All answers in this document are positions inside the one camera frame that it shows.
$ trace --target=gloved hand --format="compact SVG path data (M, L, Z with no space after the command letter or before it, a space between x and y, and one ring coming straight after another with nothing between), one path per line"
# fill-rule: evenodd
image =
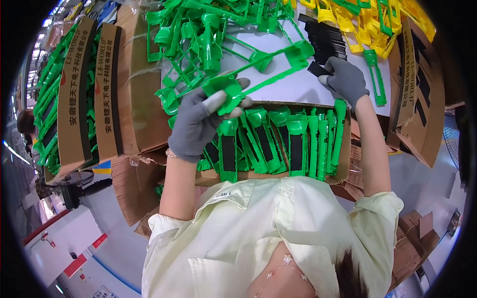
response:
M238 79L242 89L250 85L246 78ZM205 146L212 141L217 128L224 119L236 118L242 115L242 109L252 105L252 99L245 97L231 113L219 116L217 109L225 102L226 94L217 91L207 98L201 87L184 97L174 129L168 139L170 150L178 157L191 163L200 160Z
M321 75L318 80L320 83L332 87L343 99L349 102L352 111L354 111L361 96L369 95L363 72L345 59L330 57L324 68L334 74L332 76Z

